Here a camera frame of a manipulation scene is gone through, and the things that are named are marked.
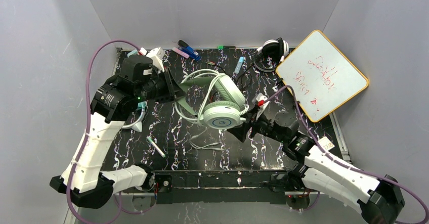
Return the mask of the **mint green gaming headphones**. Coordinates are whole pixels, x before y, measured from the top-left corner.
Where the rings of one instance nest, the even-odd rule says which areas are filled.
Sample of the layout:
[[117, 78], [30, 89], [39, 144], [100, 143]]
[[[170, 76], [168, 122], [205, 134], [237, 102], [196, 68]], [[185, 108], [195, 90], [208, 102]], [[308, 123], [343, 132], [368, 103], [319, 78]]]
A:
[[185, 95], [193, 86], [207, 86], [207, 94], [198, 111], [188, 104], [185, 96], [179, 96], [174, 101], [174, 108], [182, 119], [217, 130], [232, 129], [245, 121], [243, 115], [249, 106], [230, 76], [211, 69], [200, 69], [187, 75], [179, 84]]

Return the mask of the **teal cat ear headphones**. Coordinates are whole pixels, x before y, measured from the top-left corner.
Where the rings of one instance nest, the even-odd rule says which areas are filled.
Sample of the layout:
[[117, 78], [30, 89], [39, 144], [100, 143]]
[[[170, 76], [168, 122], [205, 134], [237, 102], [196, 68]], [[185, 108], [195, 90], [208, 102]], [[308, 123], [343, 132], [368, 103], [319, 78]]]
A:
[[143, 128], [143, 119], [145, 118], [146, 115], [146, 110], [147, 110], [147, 102], [140, 102], [138, 104], [138, 110], [140, 110], [140, 115], [139, 117], [132, 123], [130, 124], [126, 124], [122, 126], [122, 129], [131, 129], [134, 130], [136, 132], [142, 132], [142, 128]]

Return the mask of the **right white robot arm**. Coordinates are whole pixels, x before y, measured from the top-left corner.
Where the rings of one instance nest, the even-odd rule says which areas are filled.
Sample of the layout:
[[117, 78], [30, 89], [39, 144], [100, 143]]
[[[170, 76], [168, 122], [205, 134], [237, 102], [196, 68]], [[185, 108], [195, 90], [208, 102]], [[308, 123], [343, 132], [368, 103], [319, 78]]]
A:
[[367, 223], [394, 223], [405, 206], [396, 180], [382, 180], [353, 171], [353, 166], [318, 148], [313, 139], [299, 131], [299, 122], [287, 112], [274, 119], [246, 113], [246, 121], [228, 130], [239, 141], [257, 133], [282, 144], [282, 151], [297, 165], [287, 173], [273, 174], [261, 186], [273, 192], [311, 189], [327, 194], [357, 211]]

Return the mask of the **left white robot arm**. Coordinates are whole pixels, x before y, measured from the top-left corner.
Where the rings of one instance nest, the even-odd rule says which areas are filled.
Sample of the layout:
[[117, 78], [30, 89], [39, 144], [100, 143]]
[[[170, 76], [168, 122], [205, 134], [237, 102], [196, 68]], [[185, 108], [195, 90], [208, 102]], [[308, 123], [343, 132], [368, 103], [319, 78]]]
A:
[[157, 55], [131, 55], [121, 70], [97, 89], [90, 103], [88, 125], [66, 170], [50, 186], [66, 194], [78, 207], [98, 209], [112, 195], [133, 187], [154, 187], [153, 169], [137, 163], [130, 167], [102, 171], [101, 167], [116, 135], [131, 113], [144, 101], [172, 102], [184, 91]]

